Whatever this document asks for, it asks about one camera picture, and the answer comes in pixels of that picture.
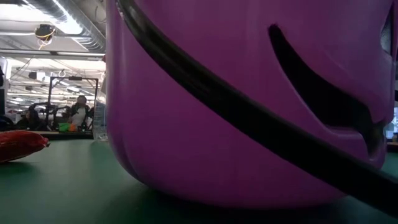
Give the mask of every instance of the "white ceiling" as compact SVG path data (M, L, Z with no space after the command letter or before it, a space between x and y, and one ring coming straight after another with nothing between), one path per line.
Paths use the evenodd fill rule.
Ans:
M73 0L86 14L93 24L105 35L106 13L103 0ZM0 4L1 31L34 32L40 24L52 23L40 11L34 11L26 6ZM0 48L39 50L41 43L35 35L0 35ZM54 37L51 44L41 50L87 52L72 39ZM12 65L10 89L8 90L7 107L23 110L32 103L47 101L49 92L48 80L39 81L28 77L29 72L45 72L47 76L78 76L97 78L99 89L104 78L105 63L102 61L53 60L34 58L7 58ZM52 104L71 106L78 95L88 97L91 104L95 94L95 82L62 80L52 90ZM78 87L79 93L71 93L67 88Z

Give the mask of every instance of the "desk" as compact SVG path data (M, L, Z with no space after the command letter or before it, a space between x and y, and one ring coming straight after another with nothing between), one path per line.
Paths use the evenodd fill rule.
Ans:
M384 170L398 177L398 154ZM346 197L331 205L245 211L186 202L148 189L127 174L109 146L53 141L49 148L0 165L0 223L397 223Z

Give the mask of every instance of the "red object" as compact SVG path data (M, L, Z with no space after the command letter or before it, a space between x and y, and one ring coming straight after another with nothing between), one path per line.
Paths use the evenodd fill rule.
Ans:
M49 145L47 138L30 131L0 133L0 163L23 158Z

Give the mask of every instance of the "ceiling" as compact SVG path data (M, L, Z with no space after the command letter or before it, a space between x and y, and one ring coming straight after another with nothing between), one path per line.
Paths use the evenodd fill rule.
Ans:
M85 52L92 53L78 40L77 35L67 34L60 30L51 17L38 9L27 5L25 0L5 1L13 4L0 4L0 49L12 50L40 50L43 52ZM81 17L72 16L79 26L93 26L99 34L105 37L106 13L104 0L73 0L77 6L74 10L82 12ZM48 24L56 28L56 33L50 42L39 40L34 32L41 24ZM68 77L97 78L98 89L105 78L105 63L96 58L81 60L76 58L55 58L51 55L38 57L33 53L26 55L2 54L11 65L9 89L7 94L7 110L24 110L32 103L47 101L50 77L55 78L52 89L51 104L71 106L78 95L85 95L89 104L93 106L96 93L94 80L73 81Z

